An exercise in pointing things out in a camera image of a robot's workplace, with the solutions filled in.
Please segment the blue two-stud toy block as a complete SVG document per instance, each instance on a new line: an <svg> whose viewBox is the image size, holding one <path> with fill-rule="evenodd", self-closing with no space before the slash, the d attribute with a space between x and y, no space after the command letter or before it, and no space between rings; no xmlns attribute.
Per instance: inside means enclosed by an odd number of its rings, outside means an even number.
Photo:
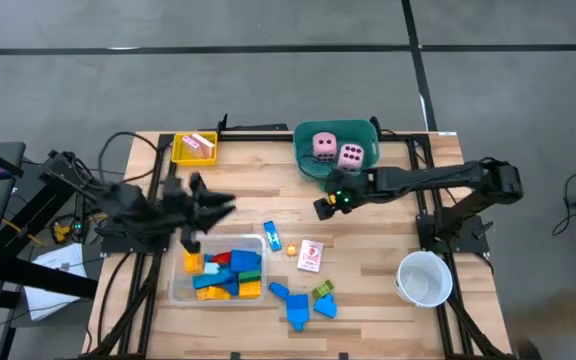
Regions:
<svg viewBox="0 0 576 360"><path fill-rule="evenodd" d="M337 305L335 303L334 295L328 293L318 298L313 307L314 311L324 315L327 318L334 319L337 315Z"/></svg>

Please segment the blue single-stud toy block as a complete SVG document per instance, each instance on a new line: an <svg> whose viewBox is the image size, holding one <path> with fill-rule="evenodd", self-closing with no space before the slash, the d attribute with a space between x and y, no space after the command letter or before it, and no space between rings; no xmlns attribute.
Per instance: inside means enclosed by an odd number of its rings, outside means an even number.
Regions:
<svg viewBox="0 0 576 360"><path fill-rule="evenodd" d="M308 295L288 295L285 302L287 321L295 331L303 331L306 323L310 320Z"/></svg>

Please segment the black aluminium table frame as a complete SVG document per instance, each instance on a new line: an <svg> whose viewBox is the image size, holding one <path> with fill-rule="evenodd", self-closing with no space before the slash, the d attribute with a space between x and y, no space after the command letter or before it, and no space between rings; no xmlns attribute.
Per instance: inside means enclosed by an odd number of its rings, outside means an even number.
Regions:
<svg viewBox="0 0 576 360"><path fill-rule="evenodd" d="M171 301L176 249L160 257L112 255L102 267L89 327L106 339L142 279L155 278L134 320L109 353L117 359L350 358L442 359L468 354L471 343L451 309L422 309L395 293L400 261L419 246L416 218L449 203L438 191L419 192L348 215L320 221L313 209L318 186L299 172L292 135L277 132L224 132L217 161L201 171L208 187L237 197L234 214L208 239L260 239L273 221L285 243L305 239L325 249L319 272L297 267L283 252L268 252L265 275L294 293L309 293L325 280L334 284L338 314L312 314L302 331L293 329L284 303L264 294L250 304Z"/></svg>

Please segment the lime green toy block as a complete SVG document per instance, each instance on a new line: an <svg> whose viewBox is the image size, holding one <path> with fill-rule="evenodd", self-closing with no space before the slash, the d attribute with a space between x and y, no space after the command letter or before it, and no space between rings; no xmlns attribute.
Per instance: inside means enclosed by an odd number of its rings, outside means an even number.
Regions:
<svg viewBox="0 0 576 360"><path fill-rule="evenodd" d="M334 284L330 280L325 280L318 286L316 286L311 294L315 300L325 297L334 290Z"/></svg>

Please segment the black stand base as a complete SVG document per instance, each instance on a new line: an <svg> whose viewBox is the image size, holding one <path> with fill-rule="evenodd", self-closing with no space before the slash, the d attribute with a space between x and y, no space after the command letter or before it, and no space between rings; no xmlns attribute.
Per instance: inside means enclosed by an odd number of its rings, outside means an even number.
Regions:
<svg viewBox="0 0 576 360"><path fill-rule="evenodd" d="M57 211L75 194L63 181L39 175L42 187L28 203L0 228L0 281L30 286L65 295L92 299L97 280L22 260L17 255Z"/></svg>

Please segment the person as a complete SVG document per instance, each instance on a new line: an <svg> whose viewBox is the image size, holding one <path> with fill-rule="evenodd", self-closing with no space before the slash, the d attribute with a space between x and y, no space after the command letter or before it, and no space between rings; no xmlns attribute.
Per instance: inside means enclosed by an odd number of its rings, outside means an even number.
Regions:
<svg viewBox="0 0 576 360"><path fill-rule="evenodd" d="M513 350L520 358L542 360L533 335L576 336L576 289L518 308L507 322Z"/></svg>

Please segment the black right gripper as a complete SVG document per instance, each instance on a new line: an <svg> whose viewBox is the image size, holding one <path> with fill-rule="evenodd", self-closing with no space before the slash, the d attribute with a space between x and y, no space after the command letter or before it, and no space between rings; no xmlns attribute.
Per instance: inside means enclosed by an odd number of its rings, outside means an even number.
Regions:
<svg viewBox="0 0 576 360"><path fill-rule="evenodd" d="M327 220L333 216L333 209L348 214L368 202L368 176L364 173L351 174L332 170L325 179L326 199L313 202L317 217Z"/></svg>

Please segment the clear plastic container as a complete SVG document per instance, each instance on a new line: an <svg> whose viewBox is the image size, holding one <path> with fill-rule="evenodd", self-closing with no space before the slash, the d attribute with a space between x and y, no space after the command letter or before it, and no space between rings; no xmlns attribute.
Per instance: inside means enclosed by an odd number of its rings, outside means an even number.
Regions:
<svg viewBox="0 0 576 360"><path fill-rule="evenodd" d="M266 266L266 244L262 237L254 234L236 234L236 235L210 235L208 237L200 235L198 240L201 242L201 250L199 253L203 255L203 262L213 262L212 257L216 254L223 252L231 252L233 249L254 251L262 257L262 294L257 299L241 299L238 296L232 296L231 300L225 301L199 301L197 299L196 291L193 288L192 279L196 275L202 274L188 274L184 270L184 251L182 246L176 248L176 253L173 257L174 264L172 266L171 278L169 281L169 300L177 306L243 306L252 305L261 302L266 295L267 287L267 266ZM231 272L229 265L220 265L220 269L228 268ZM237 272L234 281L238 282Z"/></svg>

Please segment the large yellow toy block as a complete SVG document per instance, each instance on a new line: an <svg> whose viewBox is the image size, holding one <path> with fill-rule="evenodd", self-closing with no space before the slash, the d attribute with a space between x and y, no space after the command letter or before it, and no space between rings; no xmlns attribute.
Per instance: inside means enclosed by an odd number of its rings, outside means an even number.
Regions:
<svg viewBox="0 0 576 360"><path fill-rule="evenodd" d="M241 299L257 299L262 294L262 282L249 281L239 283L239 297Z"/></svg>

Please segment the yellow plastic basket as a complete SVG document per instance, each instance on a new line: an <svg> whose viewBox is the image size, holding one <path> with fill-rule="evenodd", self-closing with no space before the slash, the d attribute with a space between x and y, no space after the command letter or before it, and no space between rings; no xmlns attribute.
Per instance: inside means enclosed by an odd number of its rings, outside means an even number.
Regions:
<svg viewBox="0 0 576 360"><path fill-rule="evenodd" d="M212 158L191 158L187 156L187 153L182 144L182 138L187 136L192 136L193 133L199 133L200 135L206 137L209 141L215 144L215 154ZM173 140L173 149L171 161L179 166L212 166L217 160L217 149L218 149L218 133L215 131L198 131L198 132L182 132L177 133Z"/></svg>

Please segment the blue patterned rectangular toy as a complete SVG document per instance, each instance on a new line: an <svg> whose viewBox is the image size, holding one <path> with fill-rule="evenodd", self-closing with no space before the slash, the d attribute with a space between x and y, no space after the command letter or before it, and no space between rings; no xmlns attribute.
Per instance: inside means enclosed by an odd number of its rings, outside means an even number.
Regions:
<svg viewBox="0 0 576 360"><path fill-rule="evenodd" d="M270 249L273 252L279 251L282 249L282 244L279 239L279 234L277 228L273 221L266 221L263 223L264 231L270 246Z"/></svg>

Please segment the small yellow toy block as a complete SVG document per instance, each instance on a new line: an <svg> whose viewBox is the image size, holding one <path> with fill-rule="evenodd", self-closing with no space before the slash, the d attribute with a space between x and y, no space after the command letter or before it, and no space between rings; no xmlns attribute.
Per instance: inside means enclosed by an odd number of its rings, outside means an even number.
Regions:
<svg viewBox="0 0 576 360"><path fill-rule="evenodd" d="M202 274L204 270L204 258L201 253L184 251L184 270L188 274Z"/></svg>

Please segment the long blue toy block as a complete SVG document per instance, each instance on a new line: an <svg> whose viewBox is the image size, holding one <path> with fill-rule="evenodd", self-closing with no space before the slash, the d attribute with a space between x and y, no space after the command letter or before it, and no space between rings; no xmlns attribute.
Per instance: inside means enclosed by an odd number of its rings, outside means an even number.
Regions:
<svg viewBox="0 0 576 360"><path fill-rule="evenodd" d="M195 290L202 289L209 286L218 286L227 283L232 283L236 275L228 268L219 269L215 274L196 275L192 279L193 288Z"/></svg>

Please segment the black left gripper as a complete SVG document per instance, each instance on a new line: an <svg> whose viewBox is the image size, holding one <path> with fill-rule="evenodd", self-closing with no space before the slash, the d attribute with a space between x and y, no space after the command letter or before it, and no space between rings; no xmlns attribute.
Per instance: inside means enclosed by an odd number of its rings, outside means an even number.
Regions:
<svg viewBox="0 0 576 360"><path fill-rule="evenodd" d="M169 176L164 184L161 207L164 213L163 229L172 232L182 229L180 243L188 253L199 253L201 244L196 239L197 229L208 232L214 225L233 211L232 205L236 196L229 193L197 191L204 185L198 172L190 175L190 193L181 188L181 179ZM218 206L199 208L201 206Z"/></svg>

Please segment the pink foam die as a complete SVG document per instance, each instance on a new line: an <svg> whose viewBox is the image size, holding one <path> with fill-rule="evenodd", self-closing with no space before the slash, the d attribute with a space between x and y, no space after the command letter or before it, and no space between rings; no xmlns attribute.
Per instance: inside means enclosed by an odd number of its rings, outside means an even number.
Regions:
<svg viewBox="0 0 576 360"><path fill-rule="evenodd" d="M319 132L312 137L312 156L318 162L333 162L337 154L337 139L333 133Z"/></svg>
<svg viewBox="0 0 576 360"><path fill-rule="evenodd" d="M359 172L363 165L365 151L357 144L344 144L340 147L336 168L342 171Z"/></svg>

